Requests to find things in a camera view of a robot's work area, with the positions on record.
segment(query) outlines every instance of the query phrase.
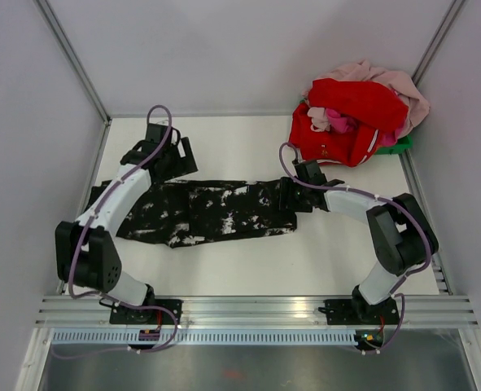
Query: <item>white table surface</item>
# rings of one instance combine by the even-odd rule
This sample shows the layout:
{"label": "white table surface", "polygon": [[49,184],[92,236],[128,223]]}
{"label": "white table surface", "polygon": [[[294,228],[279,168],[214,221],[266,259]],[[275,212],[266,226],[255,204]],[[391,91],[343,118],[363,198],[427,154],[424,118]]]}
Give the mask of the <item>white table surface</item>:
{"label": "white table surface", "polygon": [[[272,180],[285,175],[278,147],[287,140],[289,116],[181,117],[173,125],[190,138],[199,167],[183,178]],[[144,118],[113,120],[96,184],[114,178],[120,158],[145,133]],[[292,166],[290,150],[286,158]],[[397,156],[374,156],[355,169],[322,170],[328,179],[382,196],[408,191]],[[116,238],[116,247],[123,269],[152,285],[157,295],[349,295],[377,261],[367,225],[320,210],[298,213],[298,229],[287,235],[190,248]],[[411,277],[400,292],[439,294],[432,269]]]}

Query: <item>green basket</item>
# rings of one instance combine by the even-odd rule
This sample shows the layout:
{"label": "green basket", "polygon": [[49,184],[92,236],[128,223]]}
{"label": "green basket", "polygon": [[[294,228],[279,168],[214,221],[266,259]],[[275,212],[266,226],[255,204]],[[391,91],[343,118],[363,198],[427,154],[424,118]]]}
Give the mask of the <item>green basket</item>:
{"label": "green basket", "polygon": [[410,149],[413,146],[412,138],[407,135],[399,140],[397,140],[396,145],[391,147],[381,147],[376,152],[375,155],[399,155],[400,153]]}

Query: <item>pink garment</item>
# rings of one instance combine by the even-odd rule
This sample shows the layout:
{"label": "pink garment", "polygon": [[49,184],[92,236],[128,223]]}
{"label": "pink garment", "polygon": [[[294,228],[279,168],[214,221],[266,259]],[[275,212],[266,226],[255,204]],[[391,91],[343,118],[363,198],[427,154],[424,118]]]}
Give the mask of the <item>pink garment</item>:
{"label": "pink garment", "polygon": [[343,116],[331,108],[310,108],[307,115],[311,118],[313,132],[347,133],[357,128],[357,122],[350,116]]}
{"label": "pink garment", "polygon": [[357,129],[357,122],[351,116],[342,116],[332,108],[327,108],[325,113],[334,132],[343,134]]}
{"label": "pink garment", "polygon": [[307,115],[311,117],[311,130],[313,132],[329,131],[329,120],[324,108],[310,108]]}
{"label": "pink garment", "polygon": [[[409,107],[409,113],[407,114],[404,126],[398,129],[393,136],[389,134],[388,138],[381,139],[381,145],[390,146],[396,144],[398,138],[410,133],[413,127],[419,125],[430,111],[430,104],[421,95],[406,72],[389,71],[381,67],[371,67],[367,59],[359,63],[342,65],[331,72],[317,77],[317,79],[326,78],[332,78],[338,81],[376,81],[394,90],[401,102]],[[304,91],[302,95],[307,98],[308,90]]]}

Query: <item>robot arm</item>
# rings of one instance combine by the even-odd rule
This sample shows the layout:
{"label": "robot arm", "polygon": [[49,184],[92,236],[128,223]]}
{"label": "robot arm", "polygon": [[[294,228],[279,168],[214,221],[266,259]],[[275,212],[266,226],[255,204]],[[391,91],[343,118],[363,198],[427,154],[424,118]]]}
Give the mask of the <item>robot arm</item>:
{"label": "robot arm", "polygon": [[[338,187],[337,179],[327,182],[315,160],[293,162],[300,181],[318,186]],[[419,267],[426,257],[425,247],[418,231],[410,220],[396,208],[356,192],[340,190],[319,191],[282,178],[280,207],[296,212],[312,212],[319,208],[337,212],[368,224],[378,262],[367,278],[354,288],[352,305],[358,314],[371,311],[372,306],[387,300],[392,289],[412,269]],[[418,202],[410,194],[399,195],[393,200],[406,209],[418,222],[428,238],[431,253],[439,249],[438,241]]]}
{"label": "robot arm", "polygon": [[[93,217],[78,257],[74,284],[107,293],[131,305],[142,305],[146,300],[153,299],[153,288],[137,281],[121,269],[113,240],[130,209],[152,184],[197,171],[188,138],[180,139],[180,133],[174,130],[178,135],[177,143],[166,143],[154,159],[123,181],[125,174],[136,168],[160,145],[160,140],[167,131],[167,126],[148,124],[146,138],[122,158],[116,179],[108,185],[103,194],[75,222],[61,222],[57,226],[55,246],[60,279],[68,281],[81,231]],[[116,182],[121,182],[121,185],[109,193]],[[104,205],[97,210],[100,200],[104,199]]]}

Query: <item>aluminum frame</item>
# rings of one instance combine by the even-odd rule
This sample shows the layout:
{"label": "aluminum frame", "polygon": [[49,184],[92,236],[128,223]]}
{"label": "aluminum frame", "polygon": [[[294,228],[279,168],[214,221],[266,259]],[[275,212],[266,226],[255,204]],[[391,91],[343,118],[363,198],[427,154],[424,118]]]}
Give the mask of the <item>aluminum frame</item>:
{"label": "aluminum frame", "polygon": [[[98,170],[98,163],[106,134],[111,121],[97,91],[86,74],[66,33],[53,12],[47,0],[34,0],[38,10],[48,23],[51,32],[59,43],[59,47],[70,62],[72,69],[79,77],[90,101],[103,119],[106,127],[101,146],[94,159],[94,167],[85,189],[84,199]],[[434,59],[443,40],[464,7],[466,0],[453,0],[441,21],[434,37],[421,58],[413,80],[420,82],[431,61]],[[427,217],[422,190],[420,188],[413,162],[409,152],[400,156],[401,164],[410,191],[422,205]],[[478,389],[481,389],[481,331],[475,319],[471,303],[467,297],[453,295],[453,285],[448,281],[444,271],[444,263],[436,254],[433,258],[433,268],[440,295],[407,296],[405,301],[405,329],[458,329],[465,346],[466,357],[474,375]],[[300,330],[331,330],[347,329],[332,327],[326,324],[325,315],[317,311],[326,298],[334,297],[178,297],[184,300],[182,326],[197,330],[208,329],[300,329]],[[81,299],[73,301],[65,296],[47,296],[42,300],[36,327],[30,341],[20,378],[16,385],[18,390],[36,390],[42,377],[46,356],[50,348],[54,327],[94,327],[101,331],[109,327],[137,329],[139,326],[111,326],[108,323],[109,309],[102,309],[96,299]]]}
{"label": "aluminum frame", "polygon": [[[197,329],[368,329],[369,326],[331,326],[317,310],[332,296],[313,297],[159,297],[183,300],[181,327]],[[468,297],[427,295],[405,297],[404,329],[476,329],[477,320]],[[147,325],[111,325],[110,309],[98,298],[72,300],[70,296],[44,297],[36,317],[37,328],[100,327],[140,329]]]}

